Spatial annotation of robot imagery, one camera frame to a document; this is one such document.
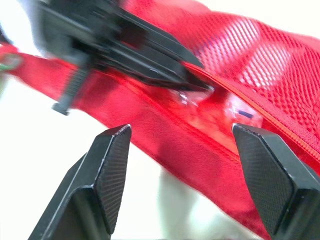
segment white surface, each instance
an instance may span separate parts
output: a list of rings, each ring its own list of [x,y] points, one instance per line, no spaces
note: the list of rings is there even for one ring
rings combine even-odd
[[[277,28],[320,38],[317,0],[202,2],[217,11],[253,17]],[[0,21],[6,18],[3,27],[10,29],[11,39],[25,52],[32,52],[35,49],[30,46],[28,19],[22,12],[14,14],[20,10],[17,1],[5,1],[0,7]],[[14,79],[9,80],[0,97],[1,240],[28,239],[67,170],[94,137],[106,129],[77,110],[68,117],[54,112],[53,103]],[[232,237],[248,239],[252,235],[207,198],[130,146],[123,202],[113,239]]]

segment zipper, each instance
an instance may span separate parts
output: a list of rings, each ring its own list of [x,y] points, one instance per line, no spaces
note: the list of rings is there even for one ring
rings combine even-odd
[[[307,152],[311,157],[313,157],[318,163],[320,163],[320,154],[316,150],[314,150],[308,143],[306,143],[299,136],[297,136],[294,132],[292,132],[290,129],[288,129],[286,126],[284,126],[275,117],[273,117],[271,114],[269,114],[263,108],[261,108],[258,104],[256,104],[254,101],[249,99],[241,91],[239,91],[235,87],[231,86],[227,82],[223,81],[222,78],[213,76],[213,75],[211,75],[210,73],[208,73],[207,71],[205,71],[202,68],[194,66],[194,65],[192,65],[190,63],[184,63],[184,65],[190,71],[192,71],[195,75],[197,75],[199,78],[201,78],[201,80],[203,80],[203,81],[205,81],[207,83],[215,82],[215,83],[219,84],[221,87],[223,87],[226,90],[230,91],[231,93],[237,95],[246,104],[248,104],[250,107],[252,107],[256,111],[258,111],[272,125],[274,125],[276,128],[278,128],[284,135],[289,137],[294,143],[296,143],[298,146],[300,146],[305,152]]]

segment blurred black object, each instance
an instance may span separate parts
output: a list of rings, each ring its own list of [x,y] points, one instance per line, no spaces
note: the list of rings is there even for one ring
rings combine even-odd
[[[29,240],[109,240],[124,191],[131,127],[98,135],[70,168]]]
[[[203,67],[172,35],[123,10],[118,0],[51,0],[40,4],[45,48],[78,65],[58,104],[67,115],[92,69],[114,68],[157,87],[204,91],[183,62]]]
[[[5,35],[4,35],[3,31],[2,31],[1,25],[0,25],[0,44],[1,43],[8,44],[9,40],[5,37]]]
[[[320,178],[267,130],[236,124],[245,182],[273,240],[320,239]]]

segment red backpack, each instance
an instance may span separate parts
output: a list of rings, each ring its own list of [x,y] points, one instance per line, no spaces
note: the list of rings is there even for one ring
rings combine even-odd
[[[319,41],[191,0],[128,0],[126,10],[174,35],[200,59],[186,64],[215,91],[195,104],[114,70],[95,72],[74,108],[108,127],[132,125],[132,142],[241,224],[269,239],[245,183],[233,123],[279,134],[320,173]],[[17,53],[11,45],[0,48]],[[75,66],[21,54],[12,74],[58,99]]]

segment red mesh fabric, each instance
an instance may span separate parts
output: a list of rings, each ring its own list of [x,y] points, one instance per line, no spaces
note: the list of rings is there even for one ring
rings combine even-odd
[[[128,0],[126,9],[168,31],[193,50],[205,70],[186,66],[221,88],[198,107],[185,107],[168,90],[145,86],[118,72],[88,79],[79,108],[108,127],[130,123],[132,141],[179,179],[196,188],[258,235],[269,236],[245,185],[224,114],[239,96],[320,173],[320,43],[250,18],[211,12],[191,0]],[[10,46],[1,52],[16,52]],[[58,99],[73,66],[24,55],[15,74]]]

